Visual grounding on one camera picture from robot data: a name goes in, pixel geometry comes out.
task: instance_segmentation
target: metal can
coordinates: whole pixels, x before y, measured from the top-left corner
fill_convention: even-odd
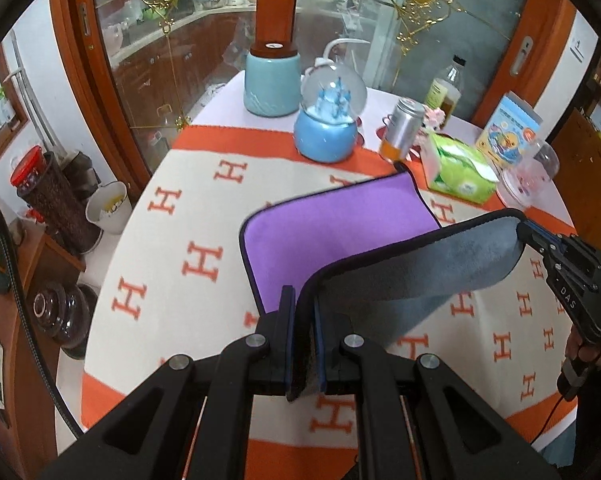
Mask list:
[[[387,130],[380,144],[380,155],[391,162],[404,160],[423,124],[423,118],[424,105],[401,97],[389,116]]]

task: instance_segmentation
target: glass globe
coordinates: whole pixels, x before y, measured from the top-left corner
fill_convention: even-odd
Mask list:
[[[343,64],[316,67],[303,79],[302,108],[325,124],[355,123],[367,102],[367,87],[356,70]]]

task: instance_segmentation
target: bottle cap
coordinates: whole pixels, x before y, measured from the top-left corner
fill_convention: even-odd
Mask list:
[[[424,106],[418,101],[414,101],[409,97],[401,97],[398,102],[398,108],[400,108],[404,112],[408,112],[414,116],[424,116]]]

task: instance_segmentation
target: person's hand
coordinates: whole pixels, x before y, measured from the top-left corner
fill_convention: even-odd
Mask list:
[[[571,326],[571,333],[567,338],[567,346],[565,347],[565,357],[573,360],[578,356],[581,361],[590,363],[598,357],[600,350],[600,346],[598,345],[590,345],[588,343],[583,345],[583,337],[578,332],[578,329],[574,325]],[[601,370],[601,355],[596,362],[596,366]]]

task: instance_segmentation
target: light blue container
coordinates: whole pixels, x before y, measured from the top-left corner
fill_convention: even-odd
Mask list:
[[[356,123],[327,124],[301,110],[294,124],[294,143],[301,155],[333,164],[344,160],[356,146]]]
[[[300,106],[300,54],[270,59],[247,54],[245,108],[260,117],[282,117]]]

